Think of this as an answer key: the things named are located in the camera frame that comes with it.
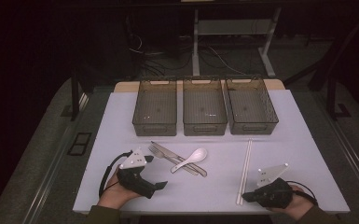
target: silverware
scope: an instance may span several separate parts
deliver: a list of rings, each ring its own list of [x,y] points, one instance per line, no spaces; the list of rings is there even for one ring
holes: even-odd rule
[[[167,161],[171,161],[172,163],[174,163],[175,165],[179,164],[179,161],[176,161],[170,157],[166,157],[164,156],[164,153],[162,153],[160,150],[158,150],[156,147],[154,146],[149,146],[149,150],[153,153],[153,155],[155,155],[157,158],[160,159],[166,159]],[[193,174],[193,175],[198,175],[199,172],[197,172],[196,170],[190,168],[190,167],[183,167],[186,171],[188,171],[189,173]]]
[[[165,157],[169,157],[169,158],[174,158],[177,159],[179,161],[184,161],[185,159],[183,157],[180,157],[178,155],[176,155],[175,153],[171,152],[168,148],[166,147],[162,147],[159,144],[151,141],[152,146],[154,146],[156,149],[158,149],[159,151],[161,151]],[[202,176],[207,176],[207,173],[204,169],[200,168],[198,165],[193,164],[193,163],[189,163],[186,166],[189,166],[191,168],[193,168],[194,170],[196,170],[197,172],[199,172]]]

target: white chopstick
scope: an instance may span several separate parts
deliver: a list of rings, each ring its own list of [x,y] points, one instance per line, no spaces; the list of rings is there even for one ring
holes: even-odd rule
[[[237,204],[239,204],[239,205],[243,204],[242,195],[245,192],[246,178],[248,176],[248,167],[249,167],[249,159],[251,157],[251,150],[252,150],[252,138],[250,138],[248,141],[248,148],[246,149],[245,162],[243,163],[241,184],[240,184],[240,188],[238,190],[238,195],[237,195]]]

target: spoon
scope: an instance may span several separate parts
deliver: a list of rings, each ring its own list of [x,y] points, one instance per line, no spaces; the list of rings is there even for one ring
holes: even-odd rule
[[[179,168],[181,168],[182,166],[188,164],[188,163],[193,163],[193,162],[197,162],[197,161],[202,161],[203,159],[205,159],[206,157],[207,151],[205,148],[200,147],[197,148],[190,157],[188,157],[185,161],[182,161],[178,164],[176,164],[172,169],[171,169],[171,173],[175,173]]]

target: translucent gray container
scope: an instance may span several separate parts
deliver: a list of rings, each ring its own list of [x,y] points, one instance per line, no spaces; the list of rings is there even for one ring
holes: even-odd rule
[[[224,88],[232,134],[271,134],[279,122],[264,80],[227,76]]]
[[[186,136],[225,134],[228,118],[219,77],[184,77],[183,122]]]
[[[132,124],[137,136],[175,136],[176,77],[143,77]]]

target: olive green sleeve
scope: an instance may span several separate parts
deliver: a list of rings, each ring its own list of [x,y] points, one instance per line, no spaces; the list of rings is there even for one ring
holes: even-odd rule
[[[328,215],[325,211],[318,206],[313,206],[297,224],[344,224],[338,218]]]
[[[92,206],[85,224],[118,224],[120,222],[120,211],[113,208]]]

